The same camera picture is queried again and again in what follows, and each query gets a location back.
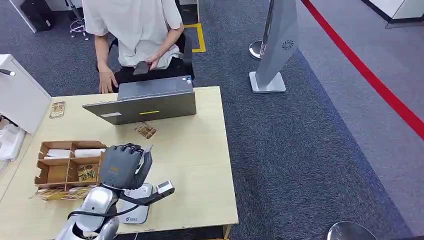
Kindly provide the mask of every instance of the person's hand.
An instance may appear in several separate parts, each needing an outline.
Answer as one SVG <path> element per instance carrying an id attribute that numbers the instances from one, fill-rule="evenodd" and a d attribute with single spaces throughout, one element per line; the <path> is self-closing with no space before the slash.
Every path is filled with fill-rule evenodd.
<path id="1" fill-rule="evenodd" d="M 101 94 L 113 93 L 112 84 L 118 88 L 117 80 L 108 66 L 98 68 L 99 84 L 98 90 Z"/>
<path id="2" fill-rule="evenodd" d="M 146 59 L 146 63 L 150 64 L 150 69 L 149 69 L 150 71 L 152 71 L 158 66 L 158 61 L 160 58 L 161 56 L 158 53 L 155 53 Z"/>

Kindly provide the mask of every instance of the laptop lid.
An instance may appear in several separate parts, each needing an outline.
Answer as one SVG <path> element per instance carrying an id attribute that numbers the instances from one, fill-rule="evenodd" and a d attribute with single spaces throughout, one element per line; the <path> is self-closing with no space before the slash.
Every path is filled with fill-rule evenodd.
<path id="1" fill-rule="evenodd" d="M 113 125 L 131 124 L 196 114 L 194 91 L 83 105 Z"/>

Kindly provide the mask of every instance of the chrome post base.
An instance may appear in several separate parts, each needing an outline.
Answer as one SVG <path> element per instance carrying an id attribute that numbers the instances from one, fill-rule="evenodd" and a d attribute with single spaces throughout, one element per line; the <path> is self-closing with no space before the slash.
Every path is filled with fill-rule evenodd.
<path id="1" fill-rule="evenodd" d="M 351 222 L 339 221 L 334 224 L 327 234 L 327 240 L 377 240 L 365 227 Z"/>
<path id="2" fill-rule="evenodd" d="M 255 71 L 251 71 L 249 73 L 249 78 L 254 94 L 283 93 L 286 91 L 286 85 L 284 84 L 283 77 L 281 76 L 280 72 L 275 75 L 275 77 L 266 87 L 258 86 L 258 80 L 256 79 Z"/>
<path id="3" fill-rule="evenodd" d="M 249 46 L 249 52 L 252 58 L 256 60 L 261 60 L 261 47 L 262 47 L 262 41 L 254 41 Z"/>

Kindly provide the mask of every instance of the laptop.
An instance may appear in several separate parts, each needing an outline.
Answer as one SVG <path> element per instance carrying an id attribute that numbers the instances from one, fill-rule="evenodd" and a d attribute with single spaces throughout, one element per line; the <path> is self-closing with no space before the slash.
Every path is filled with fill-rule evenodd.
<path id="1" fill-rule="evenodd" d="M 119 85 L 117 101 L 83 105 L 113 125 L 196 114 L 191 76 L 178 76 Z"/>

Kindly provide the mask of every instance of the yellow sticker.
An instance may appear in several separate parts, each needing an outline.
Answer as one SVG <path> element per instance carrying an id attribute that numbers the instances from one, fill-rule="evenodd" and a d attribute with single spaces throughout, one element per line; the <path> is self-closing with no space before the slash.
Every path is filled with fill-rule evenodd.
<path id="1" fill-rule="evenodd" d="M 145 115 L 145 114 L 156 114 L 159 113 L 159 111 L 146 111 L 146 112 L 140 112 L 139 115 Z"/>

